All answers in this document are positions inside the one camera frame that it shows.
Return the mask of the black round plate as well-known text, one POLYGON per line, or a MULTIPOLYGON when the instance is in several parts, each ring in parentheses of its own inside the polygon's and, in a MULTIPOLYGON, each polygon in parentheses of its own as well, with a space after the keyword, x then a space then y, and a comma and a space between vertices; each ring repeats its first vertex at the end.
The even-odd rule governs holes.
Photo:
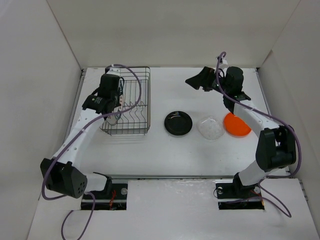
POLYGON ((183 111, 170 112, 164 119, 164 128, 173 136, 187 135, 193 127, 192 118, 183 111))

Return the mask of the orange round plate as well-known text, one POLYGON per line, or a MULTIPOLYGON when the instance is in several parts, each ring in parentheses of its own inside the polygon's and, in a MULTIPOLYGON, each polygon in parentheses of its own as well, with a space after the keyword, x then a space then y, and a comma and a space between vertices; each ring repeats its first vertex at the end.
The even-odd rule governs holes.
POLYGON ((233 113, 228 113, 223 119, 225 130, 234 137, 245 137, 252 129, 233 113))

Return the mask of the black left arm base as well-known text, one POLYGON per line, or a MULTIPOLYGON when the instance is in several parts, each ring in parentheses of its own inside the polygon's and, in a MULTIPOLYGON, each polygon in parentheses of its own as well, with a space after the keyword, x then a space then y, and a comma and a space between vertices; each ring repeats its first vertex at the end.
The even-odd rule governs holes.
POLYGON ((111 179, 101 191, 91 191, 95 197, 94 210, 96 211, 125 211, 127 209, 128 181, 111 179))

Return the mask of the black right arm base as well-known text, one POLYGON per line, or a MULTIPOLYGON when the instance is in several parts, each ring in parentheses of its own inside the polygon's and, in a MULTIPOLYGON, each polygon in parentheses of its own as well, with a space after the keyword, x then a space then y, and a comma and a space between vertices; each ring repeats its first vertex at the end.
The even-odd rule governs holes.
POLYGON ((238 186, 231 179, 215 181, 214 194, 219 210, 264 210, 261 189, 257 184, 238 186))

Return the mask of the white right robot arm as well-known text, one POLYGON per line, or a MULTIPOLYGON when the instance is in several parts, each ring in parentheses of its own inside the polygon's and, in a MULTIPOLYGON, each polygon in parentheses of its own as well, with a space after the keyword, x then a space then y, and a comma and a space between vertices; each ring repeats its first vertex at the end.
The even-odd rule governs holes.
POLYGON ((255 160, 233 177, 231 191, 237 197, 243 197, 271 172, 290 166, 297 160, 293 131, 279 120, 273 120, 257 110, 251 98, 242 90, 243 81, 243 71, 235 66, 228 67, 223 76, 205 66, 199 74, 185 81, 195 90, 202 88, 205 92, 215 90, 224 93, 224 106, 244 121, 258 137, 255 160))

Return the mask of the white plate with green rim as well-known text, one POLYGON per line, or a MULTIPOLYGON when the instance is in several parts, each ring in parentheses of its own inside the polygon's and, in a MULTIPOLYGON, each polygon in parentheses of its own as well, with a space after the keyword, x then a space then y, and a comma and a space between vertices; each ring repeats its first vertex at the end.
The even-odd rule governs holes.
POLYGON ((114 109, 114 112, 117 112, 117 114, 113 116, 109 116, 105 119, 105 122, 110 125, 110 126, 115 126, 118 123, 118 120, 121 118, 122 113, 121 111, 123 110, 123 104, 124 104, 124 96, 120 95, 119 96, 119 106, 117 106, 114 109))

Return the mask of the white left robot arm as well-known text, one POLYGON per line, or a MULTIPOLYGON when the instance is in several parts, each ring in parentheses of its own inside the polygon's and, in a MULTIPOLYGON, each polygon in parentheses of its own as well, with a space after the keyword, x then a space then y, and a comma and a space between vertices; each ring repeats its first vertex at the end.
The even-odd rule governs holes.
POLYGON ((99 87, 81 106, 79 118, 73 130, 51 159, 44 158, 40 164, 44 185, 48 190, 78 199, 85 192, 87 176, 80 171, 82 155, 93 135, 109 114, 120 106, 122 95, 119 73, 105 73, 99 87))

